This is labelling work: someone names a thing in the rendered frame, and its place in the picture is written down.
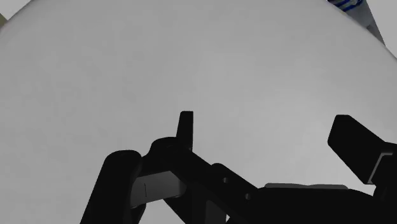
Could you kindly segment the white round table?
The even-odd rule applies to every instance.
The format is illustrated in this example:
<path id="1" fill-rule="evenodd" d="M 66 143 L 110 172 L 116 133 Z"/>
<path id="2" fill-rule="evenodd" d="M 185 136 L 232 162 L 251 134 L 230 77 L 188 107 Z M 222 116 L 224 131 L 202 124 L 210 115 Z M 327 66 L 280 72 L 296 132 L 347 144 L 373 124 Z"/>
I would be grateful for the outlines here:
<path id="1" fill-rule="evenodd" d="M 397 58 L 327 0 L 33 0 L 0 28 L 0 224 L 79 224 L 106 156 L 185 110 L 257 187 L 371 194 L 327 138 L 348 114 L 397 143 Z"/>

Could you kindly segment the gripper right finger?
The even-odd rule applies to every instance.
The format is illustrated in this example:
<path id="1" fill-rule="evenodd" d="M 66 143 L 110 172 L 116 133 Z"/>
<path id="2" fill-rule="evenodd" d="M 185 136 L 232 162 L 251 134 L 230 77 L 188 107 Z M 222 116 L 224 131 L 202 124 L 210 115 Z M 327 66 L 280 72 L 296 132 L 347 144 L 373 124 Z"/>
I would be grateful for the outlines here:
<path id="1" fill-rule="evenodd" d="M 397 143 L 382 140 L 350 115 L 336 115 L 328 146 L 374 197 L 397 199 Z"/>

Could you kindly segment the white blue striped object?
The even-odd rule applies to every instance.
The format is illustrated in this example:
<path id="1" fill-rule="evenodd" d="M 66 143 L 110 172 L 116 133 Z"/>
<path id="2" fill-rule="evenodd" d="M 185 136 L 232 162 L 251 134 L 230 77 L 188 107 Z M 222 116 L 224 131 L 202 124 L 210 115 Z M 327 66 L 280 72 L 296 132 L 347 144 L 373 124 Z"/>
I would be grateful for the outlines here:
<path id="1" fill-rule="evenodd" d="M 367 29 L 373 36 L 375 36 L 383 45 L 385 44 L 367 0 L 326 1 L 349 15 L 351 18 L 357 21 L 357 23 Z"/>

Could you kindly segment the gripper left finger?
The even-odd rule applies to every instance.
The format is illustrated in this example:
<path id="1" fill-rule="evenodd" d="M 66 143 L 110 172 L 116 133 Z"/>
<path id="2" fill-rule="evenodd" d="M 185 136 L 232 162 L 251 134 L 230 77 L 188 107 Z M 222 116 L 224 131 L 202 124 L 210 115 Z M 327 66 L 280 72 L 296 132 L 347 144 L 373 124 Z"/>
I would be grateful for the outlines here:
<path id="1" fill-rule="evenodd" d="M 182 111 L 177 134 L 134 150 L 109 154 L 80 224 L 139 224 L 146 205 L 166 204 L 184 224 L 258 224 L 257 187 L 222 164 L 192 152 L 193 112 Z"/>

